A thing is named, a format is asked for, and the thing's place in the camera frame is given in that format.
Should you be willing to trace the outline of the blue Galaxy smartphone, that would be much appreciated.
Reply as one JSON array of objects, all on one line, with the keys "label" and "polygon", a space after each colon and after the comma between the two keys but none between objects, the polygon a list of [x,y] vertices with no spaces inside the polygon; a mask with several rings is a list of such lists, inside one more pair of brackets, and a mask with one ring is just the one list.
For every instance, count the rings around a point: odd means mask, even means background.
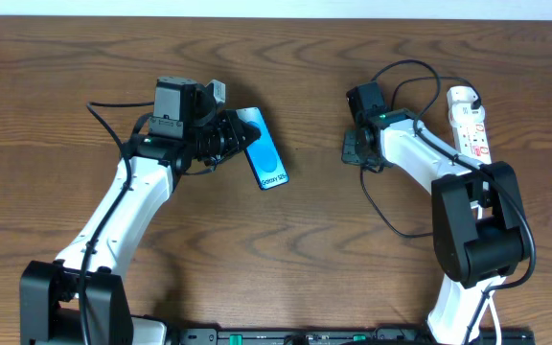
[{"label": "blue Galaxy smartphone", "polygon": [[249,165],[261,190],[288,183],[288,174],[272,140],[261,110],[248,107],[237,110],[238,117],[260,131],[260,137],[245,149]]}]

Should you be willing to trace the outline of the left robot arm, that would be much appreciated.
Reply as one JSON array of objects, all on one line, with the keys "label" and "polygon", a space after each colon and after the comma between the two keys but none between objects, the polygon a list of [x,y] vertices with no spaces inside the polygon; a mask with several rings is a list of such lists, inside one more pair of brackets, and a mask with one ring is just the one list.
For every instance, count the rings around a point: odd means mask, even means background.
[{"label": "left robot arm", "polygon": [[174,344],[164,321],[131,313],[124,279],[148,225],[194,161],[207,173],[258,140],[258,129],[224,107],[218,80],[160,77],[150,111],[128,139],[95,212],[72,242],[21,275],[23,344]]}]

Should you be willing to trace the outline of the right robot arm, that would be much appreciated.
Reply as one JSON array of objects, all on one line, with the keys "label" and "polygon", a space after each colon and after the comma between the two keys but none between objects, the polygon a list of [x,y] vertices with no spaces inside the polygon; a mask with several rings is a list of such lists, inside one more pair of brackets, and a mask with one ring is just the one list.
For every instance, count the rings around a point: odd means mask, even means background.
[{"label": "right robot arm", "polygon": [[431,236],[444,279],[426,320],[428,338],[438,344],[481,339],[480,320],[495,293],[526,283],[536,265],[514,170],[465,155],[407,109],[372,105],[352,117],[343,162],[372,173],[400,168],[431,197]]}]

